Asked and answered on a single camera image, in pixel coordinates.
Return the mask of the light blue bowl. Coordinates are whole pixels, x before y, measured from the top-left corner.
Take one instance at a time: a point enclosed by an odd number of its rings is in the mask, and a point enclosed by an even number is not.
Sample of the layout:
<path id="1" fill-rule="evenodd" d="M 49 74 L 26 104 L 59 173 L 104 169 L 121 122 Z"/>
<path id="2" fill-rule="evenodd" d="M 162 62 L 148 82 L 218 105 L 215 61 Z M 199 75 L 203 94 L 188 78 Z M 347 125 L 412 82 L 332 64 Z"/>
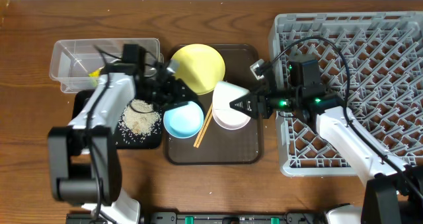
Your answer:
<path id="1" fill-rule="evenodd" d="M 164 114 L 164 127 L 173 137 L 186 139 L 196 135 L 204 123 L 204 113 L 198 105 L 190 103 L 168 110 Z"/>

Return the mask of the pale green cup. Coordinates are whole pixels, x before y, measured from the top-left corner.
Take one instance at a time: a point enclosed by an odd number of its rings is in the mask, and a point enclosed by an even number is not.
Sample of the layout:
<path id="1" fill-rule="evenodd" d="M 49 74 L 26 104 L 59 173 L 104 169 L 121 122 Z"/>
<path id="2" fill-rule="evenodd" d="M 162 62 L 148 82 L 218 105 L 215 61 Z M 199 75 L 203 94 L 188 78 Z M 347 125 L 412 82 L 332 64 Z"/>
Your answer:
<path id="1" fill-rule="evenodd" d="M 212 96 L 213 108 L 230 110 L 229 103 L 249 93 L 249 90 L 225 81 L 219 81 Z"/>

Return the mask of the rice food waste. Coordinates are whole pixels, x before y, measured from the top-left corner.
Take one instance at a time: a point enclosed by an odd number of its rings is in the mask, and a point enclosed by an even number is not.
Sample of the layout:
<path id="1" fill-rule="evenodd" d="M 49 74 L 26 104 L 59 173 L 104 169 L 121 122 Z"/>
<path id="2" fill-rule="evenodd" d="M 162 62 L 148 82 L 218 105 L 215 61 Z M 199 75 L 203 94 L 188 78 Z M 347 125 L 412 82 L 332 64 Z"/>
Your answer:
<path id="1" fill-rule="evenodd" d="M 159 112 L 153 110 L 153 105 L 143 100 L 133 99 L 126 108 L 131 108 L 132 111 L 126 114 L 125 123 L 134 133 L 147 133 L 149 122 L 155 122 L 159 118 Z"/>

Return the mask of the pandan cake wrapper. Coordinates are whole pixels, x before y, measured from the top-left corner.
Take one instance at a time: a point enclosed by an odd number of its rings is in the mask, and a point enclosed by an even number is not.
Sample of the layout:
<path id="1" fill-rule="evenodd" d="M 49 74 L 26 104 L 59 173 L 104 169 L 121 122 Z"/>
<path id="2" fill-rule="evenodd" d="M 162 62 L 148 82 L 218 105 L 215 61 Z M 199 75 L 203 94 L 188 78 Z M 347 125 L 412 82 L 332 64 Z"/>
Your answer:
<path id="1" fill-rule="evenodd" d="M 102 67 L 96 69 L 93 72 L 89 73 L 89 82 L 90 85 L 95 88 L 98 85 L 98 78 L 100 77 L 100 72 L 102 71 Z"/>

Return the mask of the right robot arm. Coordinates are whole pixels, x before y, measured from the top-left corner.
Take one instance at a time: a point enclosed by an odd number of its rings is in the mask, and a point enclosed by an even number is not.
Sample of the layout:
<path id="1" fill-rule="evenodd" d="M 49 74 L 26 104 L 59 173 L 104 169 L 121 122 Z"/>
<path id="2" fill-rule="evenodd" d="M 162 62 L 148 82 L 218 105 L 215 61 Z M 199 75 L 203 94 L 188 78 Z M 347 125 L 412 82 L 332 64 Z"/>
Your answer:
<path id="1" fill-rule="evenodd" d="M 321 81 L 317 61 L 291 63 L 292 87 L 281 91 L 271 63 L 259 60 L 250 70 L 262 85 L 230 107 L 254 119 L 269 118 L 274 110 L 292 113 L 341 154 L 365 187 L 362 207 L 332 208 L 323 223 L 422 222 L 422 168 L 392 154 L 355 119 Z"/>

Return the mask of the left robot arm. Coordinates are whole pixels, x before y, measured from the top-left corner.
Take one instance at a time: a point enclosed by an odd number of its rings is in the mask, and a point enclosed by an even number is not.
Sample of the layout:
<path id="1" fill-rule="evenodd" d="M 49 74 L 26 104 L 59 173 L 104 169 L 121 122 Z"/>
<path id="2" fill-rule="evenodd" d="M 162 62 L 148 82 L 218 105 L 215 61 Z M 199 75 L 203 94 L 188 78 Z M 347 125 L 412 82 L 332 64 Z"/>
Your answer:
<path id="1" fill-rule="evenodd" d="M 122 169 L 112 140 L 118 120 L 135 98 L 159 110 L 198 98 L 174 76 L 179 62 L 157 61 L 153 67 L 155 74 L 145 77 L 144 62 L 106 62 L 82 111 L 67 126 L 53 127 L 48 133 L 52 196 L 90 210 L 85 223 L 146 222 L 140 202 L 122 188 Z"/>

